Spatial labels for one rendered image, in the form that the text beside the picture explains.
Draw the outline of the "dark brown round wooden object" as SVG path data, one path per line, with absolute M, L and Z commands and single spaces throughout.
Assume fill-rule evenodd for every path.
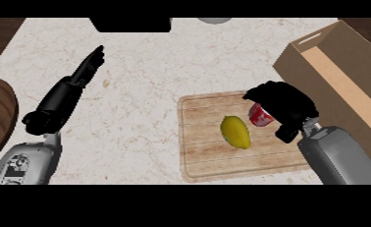
M 11 136 L 19 115 L 19 102 L 14 90 L 0 79 L 0 150 Z

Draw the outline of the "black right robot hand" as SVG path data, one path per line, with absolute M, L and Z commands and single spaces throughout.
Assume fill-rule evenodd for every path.
M 251 88 L 243 99 L 257 103 L 262 109 L 281 123 L 275 137 L 290 143 L 303 130 L 309 119 L 319 117 L 319 111 L 310 98 L 287 83 L 268 81 Z

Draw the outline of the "yellow mango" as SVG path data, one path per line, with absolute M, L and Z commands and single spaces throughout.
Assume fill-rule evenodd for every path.
M 241 149 L 250 146 L 248 130 L 237 116 L 226 116 L 220 123 L 220 132 L 228 144 Z

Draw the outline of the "wooden cutting board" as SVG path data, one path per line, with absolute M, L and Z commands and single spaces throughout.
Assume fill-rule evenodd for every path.
M 244 176 L 309 169 L 297 148 L 275 138 L 279 123 L 253 126 L 247 119 L 253 103 L 243 100 L 244 91 L 187 95 L 178 101 L 179 168 L 185 182 L 198 183 Z M 247 127 L 250 148 L 232 147 L 220 133 L 226 116 L 237 116 Z

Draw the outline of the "brown cardboard box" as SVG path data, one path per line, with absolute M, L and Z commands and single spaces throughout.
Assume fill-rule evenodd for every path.
M 371 156 L 371 42 L 337 21 L 287 45 L 272 68 L 313 101 L 319 124 L 346 130 Z

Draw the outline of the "grey round object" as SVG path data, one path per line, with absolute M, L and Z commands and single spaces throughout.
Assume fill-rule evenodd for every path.
M 232 18 L 197 18 L 203 23 L 210 25 L 219 25 L 228 22 Z

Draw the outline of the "red can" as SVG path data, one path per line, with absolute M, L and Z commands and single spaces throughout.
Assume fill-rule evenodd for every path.
M 262 106 L 259 103 L 254 103 L 251 105 L 247 116 L 248 116 L 250 123 L 256 127 L 265 127 L 273 121 L 273 117 L 262 109 Z

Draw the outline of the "black appliance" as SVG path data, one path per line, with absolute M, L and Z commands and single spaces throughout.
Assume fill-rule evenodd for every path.
M 91 18 L 100 32 L 169 32 L 169 18 Z

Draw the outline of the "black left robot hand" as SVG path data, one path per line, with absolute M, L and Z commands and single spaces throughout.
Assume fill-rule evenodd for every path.
M 50 91 L 33 112 L 22 120 L 31 135 L 56 133 L 63 127 L 75 109 L 82 90 L 104 63 L 104 47 L 98 46 L 88 54 L 70 76 L 64 76 Z

